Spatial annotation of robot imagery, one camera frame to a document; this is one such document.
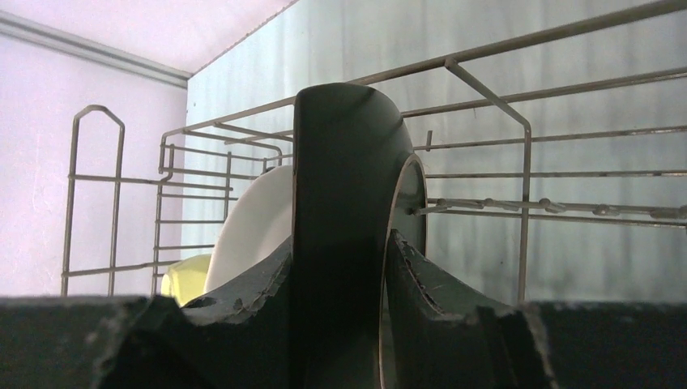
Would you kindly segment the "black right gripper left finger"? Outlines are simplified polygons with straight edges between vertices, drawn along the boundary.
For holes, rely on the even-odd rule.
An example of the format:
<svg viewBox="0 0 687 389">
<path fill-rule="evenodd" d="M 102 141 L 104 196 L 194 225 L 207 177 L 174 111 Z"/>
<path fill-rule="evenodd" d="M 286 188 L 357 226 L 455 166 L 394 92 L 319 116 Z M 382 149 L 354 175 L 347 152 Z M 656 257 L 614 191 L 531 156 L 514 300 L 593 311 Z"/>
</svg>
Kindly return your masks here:
<svg viewBox="0 0 687 389">
<path fill-rule="evenodd" d="M 292 240 L 180 307 L 162 296 L 1 301 L 4 388 L 285 388 Z"/>
</svg>

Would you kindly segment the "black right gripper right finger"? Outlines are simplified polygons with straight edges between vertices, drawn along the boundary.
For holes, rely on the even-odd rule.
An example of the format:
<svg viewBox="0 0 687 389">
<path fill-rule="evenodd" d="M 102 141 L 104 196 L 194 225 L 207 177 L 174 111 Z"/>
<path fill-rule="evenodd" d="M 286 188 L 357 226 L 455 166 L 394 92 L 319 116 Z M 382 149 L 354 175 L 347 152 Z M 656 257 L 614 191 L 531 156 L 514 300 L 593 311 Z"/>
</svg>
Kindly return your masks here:
<svg viewBox="0 0 687 389">
<path fill-rule="evenodd" d="M 399 232 L 386 285 L 401 388 L 683 388 L 685 304 L 508 306 L 429 261 Z"/>
</svg>

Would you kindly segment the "white plate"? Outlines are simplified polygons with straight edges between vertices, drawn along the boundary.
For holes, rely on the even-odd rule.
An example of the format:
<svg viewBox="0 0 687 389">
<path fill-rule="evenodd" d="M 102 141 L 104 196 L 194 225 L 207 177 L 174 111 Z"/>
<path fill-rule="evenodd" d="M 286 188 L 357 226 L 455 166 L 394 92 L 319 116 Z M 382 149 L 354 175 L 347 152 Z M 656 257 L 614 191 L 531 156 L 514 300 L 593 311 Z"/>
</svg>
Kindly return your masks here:
<svg viewBox="0 0 687 389">
<path fill-rule="evenodd" d="M 229 212 L 204 284 L 209 293 L 264 260 L 292 234 L 293 167 L 256 178 Z"/>
</svg>

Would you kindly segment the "dark teal plate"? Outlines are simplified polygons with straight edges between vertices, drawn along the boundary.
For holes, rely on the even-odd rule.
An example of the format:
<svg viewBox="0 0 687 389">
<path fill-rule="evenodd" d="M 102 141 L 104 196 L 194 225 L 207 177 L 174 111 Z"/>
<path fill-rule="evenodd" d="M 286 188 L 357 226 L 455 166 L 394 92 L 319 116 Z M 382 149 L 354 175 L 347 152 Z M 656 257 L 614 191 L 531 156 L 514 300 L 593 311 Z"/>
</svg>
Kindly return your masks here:
<svg viewBox="0 0 687 389">
<path fill-rule="evenodd" d="M 386 247 L 395 219 L 420 240 L 425 179 L 384 93 L 327 83 L 294 101 L 289 385 L 380 388 Z"/>
</svg>

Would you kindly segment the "grey wire dish rack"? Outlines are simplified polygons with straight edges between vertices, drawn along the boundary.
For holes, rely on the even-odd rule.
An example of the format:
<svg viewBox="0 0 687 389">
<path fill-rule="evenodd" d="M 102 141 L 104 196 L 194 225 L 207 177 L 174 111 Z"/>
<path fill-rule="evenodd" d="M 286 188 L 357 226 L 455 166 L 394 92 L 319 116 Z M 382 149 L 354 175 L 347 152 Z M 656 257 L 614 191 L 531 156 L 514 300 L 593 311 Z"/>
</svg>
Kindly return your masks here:
<svg viewBox="0 0 687 389">
<path fill-rule="evenodd" d="M 398 106 L 429 257 L 500 301 L 686 299 L 683 1 L 299 1 L 195 74 L 153 179 L 70 156 L 61 293 L 158 293 L 218 250 L 294 98 L 335 81 Z"/>
</svg>

